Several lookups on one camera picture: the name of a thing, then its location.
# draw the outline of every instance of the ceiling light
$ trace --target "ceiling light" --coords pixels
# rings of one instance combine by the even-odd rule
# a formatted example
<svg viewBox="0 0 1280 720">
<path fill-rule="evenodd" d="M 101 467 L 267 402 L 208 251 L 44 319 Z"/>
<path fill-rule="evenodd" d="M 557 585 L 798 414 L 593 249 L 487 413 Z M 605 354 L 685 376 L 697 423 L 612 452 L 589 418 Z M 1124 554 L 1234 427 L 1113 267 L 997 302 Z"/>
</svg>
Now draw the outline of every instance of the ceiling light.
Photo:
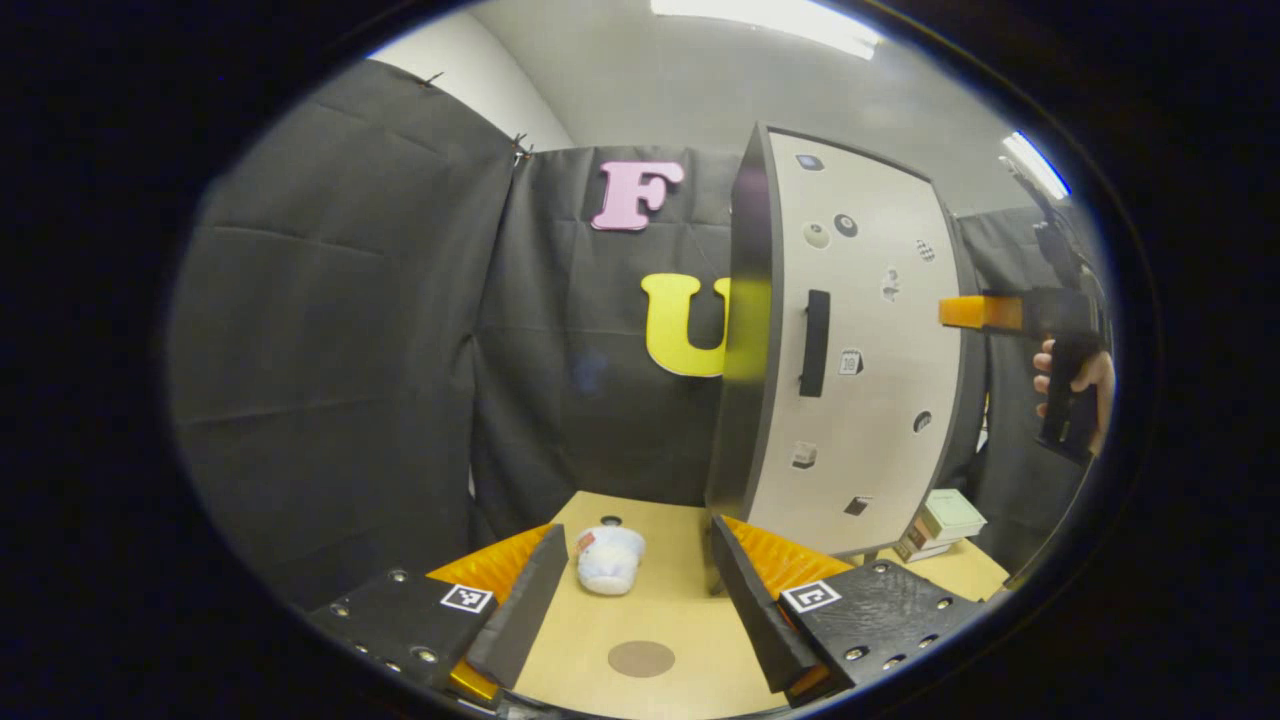
<svg viewBox="0 0 1280 720">
<path fill-rule="evenodd" d="M 870 60 L 881 36 L 810 0 L 649 0 L 655 15 L 717 18 L 765 27 Z"/>
<path fill-rule="evenodd" d="M 1071 193 L 1066 188 L 1066 183 L 1062 182 L 1062 178 L 1059 177 L 1057 170 L 1053 169 L 1053 165 L 1048 164 L 1048 160 L 1039 154 L 1039 150 L 1036 150 L 1036 146 L 1023 133 L 1015 132 L 1006 137 L 1005 147 L 1027 168 L 1027 172 L 1036 178 L 1036 182 L 1053 196 L 1053 200 L 1061 200 Z"/>
</svg>

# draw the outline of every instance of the person's hand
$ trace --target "person's hand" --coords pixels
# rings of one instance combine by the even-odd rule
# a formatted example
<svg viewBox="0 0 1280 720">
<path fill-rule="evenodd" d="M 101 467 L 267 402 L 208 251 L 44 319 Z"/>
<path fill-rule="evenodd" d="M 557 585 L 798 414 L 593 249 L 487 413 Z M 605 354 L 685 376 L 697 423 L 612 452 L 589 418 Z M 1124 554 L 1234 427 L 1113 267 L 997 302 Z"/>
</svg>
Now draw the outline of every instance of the person's hand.
<svg viewBox="0 0 1280 720">
<path fill-rule="evenodd" d="M 1053 341 L 1046 340 L 1044 345 L 1041 346 L 1041 352 L 1032 357 L 1032 365 L 1037 370 L 1043 370 L 1048 373 L 1053 368 Z M 1041 395 L 1048 395 L 1048 375 L 1036 375 L 1032 380 L 1036 386 L 1036 392 Z M 1080 368 L 1080 374 L 1075 375 L 1071 380 L 1071 392 L 1083 392 L 1089 386 L 1098 386 L 1098 429 L 1093 433 L 1093 438 L 1089 441 L 1089 452 L 1097 455 L 1102 452 L 1102 441 L 1107 436 L 1107 428 L 1111 425 L 1111 402 L 1116 396 L 1116 370 L 1115 365 L 1111 364 L 1110 352 L 1098 352 L 1093 357 L 1085 360 L 1084 366 Z M 1041 418 L 1048 411 L 1048 404 L 1041 402 L 1036 406 L 1036 414 Z"/>
</svg>

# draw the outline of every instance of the table surface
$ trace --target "table surface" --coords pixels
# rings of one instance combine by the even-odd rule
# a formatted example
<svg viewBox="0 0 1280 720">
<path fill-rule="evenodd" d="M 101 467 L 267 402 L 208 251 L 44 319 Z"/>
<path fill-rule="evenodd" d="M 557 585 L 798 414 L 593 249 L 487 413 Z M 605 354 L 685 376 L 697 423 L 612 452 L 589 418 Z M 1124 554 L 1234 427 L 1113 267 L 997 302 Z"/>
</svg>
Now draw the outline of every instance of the table surface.
<svg viewBox="0 0 1280 720">
<path fill-rule="evenodd" d="M 550 705 L 625 720 L 700 720 L 785 706 L 782 693 L 769 692 L 732 601 L 727 594 L 708 594 L 714 574 L 704 551 L 705 512 L 577 492 L 553 520 L 564 525 L 568 546 L 604 515 L 616 515 L 623 527 L 644 536 L 645 556 L 635 587 L 618 597 L 584 589 L 571 557 L 512 689 Z M 892 550 L 879 556 L 899 562 Z M 1006 577 L 968 541 L 908 568 L 969 600 L 989 597 Z M 666 646 L 675 665 L 653 678 L 617 673 L 609 651 L 632 641 Z"/>
</svg>

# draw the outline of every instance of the white wall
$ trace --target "white wall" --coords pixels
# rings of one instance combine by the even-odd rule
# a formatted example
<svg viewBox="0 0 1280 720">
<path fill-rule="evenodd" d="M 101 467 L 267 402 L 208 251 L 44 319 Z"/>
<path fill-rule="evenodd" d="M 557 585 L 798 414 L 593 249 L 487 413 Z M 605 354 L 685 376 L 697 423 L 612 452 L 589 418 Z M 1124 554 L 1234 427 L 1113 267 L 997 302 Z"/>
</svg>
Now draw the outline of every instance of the white wall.
<svg viewBox="0 0 1280 720">
<path fill-rule="evenodd" d="M 534 150 L 573 147 L 568 132 L 502 42 L 470 13 L 454 13 L 413 29 L 370 55 L 422 79 L 444 72 L 433 85 L 465 102 L 511 137 Z"/>
</svg>

